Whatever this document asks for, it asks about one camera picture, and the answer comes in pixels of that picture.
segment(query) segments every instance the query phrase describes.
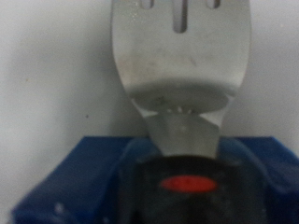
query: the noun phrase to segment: metal spatula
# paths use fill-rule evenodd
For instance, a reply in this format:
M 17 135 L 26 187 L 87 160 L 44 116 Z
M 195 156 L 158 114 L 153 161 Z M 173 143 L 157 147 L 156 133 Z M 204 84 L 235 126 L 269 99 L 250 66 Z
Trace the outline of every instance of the metal spatula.
M 113 0 L 122 84 L 165 156 L 215 158 L 249 58 L 249 0 Z

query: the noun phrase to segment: spatula slot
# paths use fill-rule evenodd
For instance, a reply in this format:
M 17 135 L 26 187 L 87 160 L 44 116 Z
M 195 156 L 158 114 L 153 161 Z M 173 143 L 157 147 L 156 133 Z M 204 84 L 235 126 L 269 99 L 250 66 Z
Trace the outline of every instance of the spatula slot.
M 184 33 L 187 30 L 188 0 L 173 0 L 174 31 Z

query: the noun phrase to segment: red oval logo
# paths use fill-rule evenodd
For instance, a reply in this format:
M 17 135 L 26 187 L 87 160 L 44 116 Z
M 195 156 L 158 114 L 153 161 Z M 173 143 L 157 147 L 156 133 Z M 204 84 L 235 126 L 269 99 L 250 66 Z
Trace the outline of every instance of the red oval logo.
M 200 175 L 176 175 L 161 182 L 161 187 L 184 193 L 204 193 L 217 188 L 217 183 Z

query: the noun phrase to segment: blue plastic holder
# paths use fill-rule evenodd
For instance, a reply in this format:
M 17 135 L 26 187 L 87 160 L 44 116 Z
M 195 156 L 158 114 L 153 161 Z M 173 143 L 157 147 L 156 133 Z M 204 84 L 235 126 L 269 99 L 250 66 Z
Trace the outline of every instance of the blue plastic holder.
M 148 138 L 85 137 L 11 212 L 15 224 L 116 224 L 119 170 L 159 151 Z M 270 224 L 299 224 L 299 160 L 272 137 L 222 138 L 219 160 L 242 163 L 264 180 Z

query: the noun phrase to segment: white wall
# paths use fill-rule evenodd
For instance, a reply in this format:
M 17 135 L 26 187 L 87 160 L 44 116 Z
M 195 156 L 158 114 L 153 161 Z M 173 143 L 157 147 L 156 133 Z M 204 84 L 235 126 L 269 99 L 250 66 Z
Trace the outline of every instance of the white wall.
M 299 1 L 251 0 L 252 51 L 223 134 L 299 155 Z M 108 0 L 0 0 L 0 222 L 84 135 L 144 135 L 110 45 Z

